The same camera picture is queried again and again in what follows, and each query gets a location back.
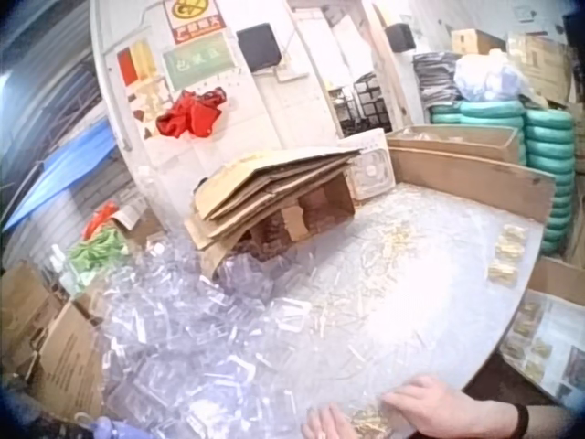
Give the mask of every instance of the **hand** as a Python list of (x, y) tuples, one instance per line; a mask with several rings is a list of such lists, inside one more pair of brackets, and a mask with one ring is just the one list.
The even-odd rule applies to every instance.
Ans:
[(493, 427), (498, 424), (503, 431), (508, 431), (511, 426), (511, 434), (517, 422), (514, 419), (514, 406), (476, 401), (427, 376), (415, 378), (409, 384), (384, 395), (382, 400), (397, 409), (422, 434), (442, 439), (484, 437), (488, 429), (495, 433)]
[(356, 430), (336, 405), (307, 413), (307, 423), (301, 427), (304, 439), (358, 439)]

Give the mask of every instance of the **red cloth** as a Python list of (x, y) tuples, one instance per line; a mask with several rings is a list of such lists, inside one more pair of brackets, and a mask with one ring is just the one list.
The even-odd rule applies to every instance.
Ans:
[(93, 214), (93, 217), (91, 217), (90, 222), (83, 231), (83, 240), (89, 240), (93, 236), (93, 233), (95, 233), (95, 231), (99, 229), (102, 224), (105, 224), (106, 221), (110, 219), (110, 216), (117, 211), (118, 206), (116, 206), (111, 201), (108, 201), (105, 205), (96, 210)]
[(220, 87), (202, 96), (183, 91), (173, 107), (156, 118), (156, 127), (162, 135), (177, 139), (185, 131), (196, 137), (209, 137), (213, 124), (221, 115), (218, 106), (226, 100), (227, 95)]

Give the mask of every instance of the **wrist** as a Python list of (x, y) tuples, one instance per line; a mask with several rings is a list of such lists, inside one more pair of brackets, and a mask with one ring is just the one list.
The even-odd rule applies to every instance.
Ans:
[(506, 439), (518, 424), (518, 411), (512, 404), (482, 401), (477, 408), (477, 419), (471, 432), (473, 437)]

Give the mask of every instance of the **blue tarp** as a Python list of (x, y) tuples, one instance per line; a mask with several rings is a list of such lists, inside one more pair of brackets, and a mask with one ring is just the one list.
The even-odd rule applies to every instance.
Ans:
[(87, 176), (115, 146), (116, 140), (107, 119), (61, 146), (45, 160), (45, 171), (20, 202), (3, 231), (11, 229), (59, 192)]

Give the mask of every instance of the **finger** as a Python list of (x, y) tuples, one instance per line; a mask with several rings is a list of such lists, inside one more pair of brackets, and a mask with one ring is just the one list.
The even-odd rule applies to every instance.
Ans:
[(316, 439), (316, 436), (313, 434), (313, 431), (309, 428), (309, 426), (306, 423), (301, 425), (301, 433), (303, 434), (304, 439)]
[(409, 384), (421, 386), (421, 387), (432, 387), (435, 383), (435, 379), (429, 375), (417, 375), (412, 380), (409, 381)]
[(400, 393), (386, 393), (382, 396), (382, 401), (401, 412), (416, 412), (420, 405), (419, 400)]
[(327, 439), (339, 439), (339, 434), (335, 428), (335, 421), (333, 420), (333, 415), (331, 414), (329, 407), (321, 409), (319, 414), (321, 416), (321, 426), (323, 427)]
[(351, 422), (349, 422), (349, 420), (343, 414), (343, 412), (339, 409), (339, 407), (337, 407), (335, 404), (331, 404), (329, 408), (331, 410), (331, 414), (335, 422), (335, 427), (337, 427), (339, 435), (343, 438), (357, 437), (356, 430), (352, 426)]
[(427, 390), (423, 389), (422, 387), (419, 387), (419, 386), (407, 385), (407, 386), (398, 387), (397, 389), (395, 389), (393, 391), (393, 393), (397, 393), (397, 394), (405, 395), (405, 396), (410, 396), (412, 398), (416, 398), (418, 400), (421, 400), (422, 398), (424, 398), (424, 395), (427, 393)]
[(323, 431), (321, 428), (321, 421), (319, 420), (319, 413), (315, 409), (309, 409), (307, 413), (307, 424), (313, 430), (315, 436), (318, 436), (320, 432)]

